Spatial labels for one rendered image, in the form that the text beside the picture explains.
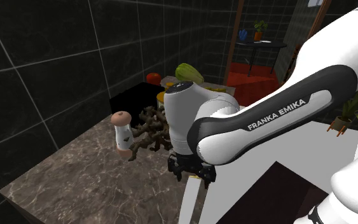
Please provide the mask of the black box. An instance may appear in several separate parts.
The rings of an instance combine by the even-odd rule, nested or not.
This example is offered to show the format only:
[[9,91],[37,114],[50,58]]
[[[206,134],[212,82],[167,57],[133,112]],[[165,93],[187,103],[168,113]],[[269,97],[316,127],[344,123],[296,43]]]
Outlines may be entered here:
[[144,121],[139,118],[139,114],[148,106],[157,108],[156,96],[164,90],[163,86],[146,82],[139,83],[109,100],[112,114],[118,111],[129,112],[132,116],[130,122],[132,128],[135,128],[138,124],[143,125]]

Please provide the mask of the red tomato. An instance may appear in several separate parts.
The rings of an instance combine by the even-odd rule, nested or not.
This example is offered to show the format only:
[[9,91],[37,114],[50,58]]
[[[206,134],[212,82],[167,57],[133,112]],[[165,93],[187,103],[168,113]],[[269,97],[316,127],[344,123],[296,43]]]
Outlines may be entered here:
[[149,73],[146,76],[146,81],[153,85],[160,86],[161,80],[162,80],[162,77],[158,73]]

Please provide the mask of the white mill with tan cap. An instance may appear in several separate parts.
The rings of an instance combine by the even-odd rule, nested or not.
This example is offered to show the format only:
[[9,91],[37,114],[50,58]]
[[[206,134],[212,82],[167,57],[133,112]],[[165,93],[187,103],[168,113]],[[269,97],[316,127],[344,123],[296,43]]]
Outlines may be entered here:
[[111,117],[115,128],[116,149],[123,158],[132,156],[130,146],[134,143],[134,137],[130,126],[131,119],[131,115],[126,111],[118,111]]

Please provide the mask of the dark robot stand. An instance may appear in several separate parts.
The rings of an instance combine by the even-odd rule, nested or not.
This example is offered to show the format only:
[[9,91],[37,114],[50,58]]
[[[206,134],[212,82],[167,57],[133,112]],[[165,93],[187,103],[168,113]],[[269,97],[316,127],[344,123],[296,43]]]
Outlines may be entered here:
[[293,224],[327,196],[275,162],[216,224]]

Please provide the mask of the brown gnarled root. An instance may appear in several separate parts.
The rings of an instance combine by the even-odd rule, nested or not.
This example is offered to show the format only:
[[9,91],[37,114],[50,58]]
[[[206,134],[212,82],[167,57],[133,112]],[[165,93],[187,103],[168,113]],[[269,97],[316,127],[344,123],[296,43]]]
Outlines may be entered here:
[[169,125],[163,106],[158,109],[153,106],[148,106],[141,111],[139,118],[144,121],[145,124],[138,124],[132,132],[133,136],[139,137],[144,133],[146,133],[146,136],[140,141],[130,145],[129,149],[132,152],[132,156],[128,159],[129,162],[136,159],[139,148],[146,149],[152,144],[154,144],[154,146],[150,147],[151,151],[158,151],[161,146],[167,151],[173,148],[170,142]]

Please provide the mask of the green striped squash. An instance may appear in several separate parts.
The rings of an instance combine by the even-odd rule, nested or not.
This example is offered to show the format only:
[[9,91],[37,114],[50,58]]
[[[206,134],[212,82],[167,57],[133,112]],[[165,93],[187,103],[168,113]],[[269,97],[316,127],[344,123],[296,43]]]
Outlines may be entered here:
[[203,76],[187,63],[179,64],[175,70],[175,75],[180,81],[194,81],[198,85],[204,82]]

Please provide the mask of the round black table with plant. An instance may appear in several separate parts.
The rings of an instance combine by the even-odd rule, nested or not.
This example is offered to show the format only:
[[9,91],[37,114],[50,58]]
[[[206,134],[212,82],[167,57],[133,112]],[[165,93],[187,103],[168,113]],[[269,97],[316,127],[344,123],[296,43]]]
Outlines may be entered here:
[[251,60],[249,62],[249,71],[248,71],[247,76],[250,76],[250,74],[251,74],[251,70],[252,70],[252,66],[254,63],[254,58],[255,58],[257,49],[259,49],[259,48],[276,48],[279,52],[282,48],[285,48],[287,46],[282,41],[261,40],[263,31],[265,31],[267,27],[268,27],[268,24],[266,22],[264,22],[263,20],[260,20],[260,21],[255,20],[254,28],[255,28],[256,32],[254,34],[253,40],[251,40],[247,37],[248,32],[245,29],[240,30],[238,32],[239,40],[236,42],[236,44],[252,48]]

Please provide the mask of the potted plant on orange legs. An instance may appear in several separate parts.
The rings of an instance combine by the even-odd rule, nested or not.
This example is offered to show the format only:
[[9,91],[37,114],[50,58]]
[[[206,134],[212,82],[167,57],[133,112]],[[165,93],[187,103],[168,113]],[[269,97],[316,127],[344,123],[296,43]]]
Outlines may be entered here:
[[343,104],[343,111],[330,124],[327,131],[337,130],[337,137],[343,135],[345,131],[353,124],[358,123],[358,91],[354,97]]

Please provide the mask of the brown door frame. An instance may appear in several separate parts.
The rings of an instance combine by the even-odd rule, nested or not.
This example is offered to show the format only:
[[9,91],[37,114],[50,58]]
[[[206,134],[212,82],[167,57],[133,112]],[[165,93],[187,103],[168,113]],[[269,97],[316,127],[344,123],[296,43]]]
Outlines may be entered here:
[[234,49],[235,49],[235,43],[237,40],[238,28],[240,25],[240,19],[241,19],[241,15],[242,15],[243,5],[244,5],[244,0],[238,0],[237,13],[236,13],[236,17],[235,17],[235,23],[233,26],[233,33],[231,35],[230,48],[229,48],[229,52],[228,52],[226,69],[224,72],[223,85],[227,85],[227,82],[228,82],[230,66],[231,66],[233,53],[234,53]]

